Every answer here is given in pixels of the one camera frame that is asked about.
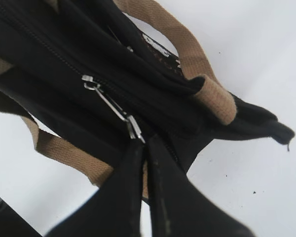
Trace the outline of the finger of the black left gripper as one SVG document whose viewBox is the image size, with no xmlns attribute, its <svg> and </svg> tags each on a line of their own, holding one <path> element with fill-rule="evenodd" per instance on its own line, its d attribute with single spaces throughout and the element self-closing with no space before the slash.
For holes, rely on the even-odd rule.
<svg viewBox="0 0 296 237">
<path fill-rule="evenodd" d="M 32 119 L 29 111 L 31 106 L 31 101 L 22 94 L 22 91 L 0 82 L 0 112 Z"/>
</svg>

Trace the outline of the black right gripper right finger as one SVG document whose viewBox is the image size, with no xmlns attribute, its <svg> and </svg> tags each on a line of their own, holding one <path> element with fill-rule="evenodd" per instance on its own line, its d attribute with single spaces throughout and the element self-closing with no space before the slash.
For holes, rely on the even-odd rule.
<svg viewBox="0 0 296 237">
<path fill-rule="evenodd" d="M 253 237 L 202 195 L 158 136 L 148 140 L 148 198 L 154 237 Z"/>
</svg>

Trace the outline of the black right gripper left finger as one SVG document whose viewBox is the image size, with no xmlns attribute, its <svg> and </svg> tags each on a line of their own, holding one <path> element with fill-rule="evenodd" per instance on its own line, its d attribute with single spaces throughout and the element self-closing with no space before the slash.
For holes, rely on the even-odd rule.
<svg viewBox="0 0 296 237">
<path fill-rule="evenodd" d="M 120 164 L 98 191 L 47 236 L 139 237 L 143 150 L 142 141 L 132 140 Z"/>
</svg>

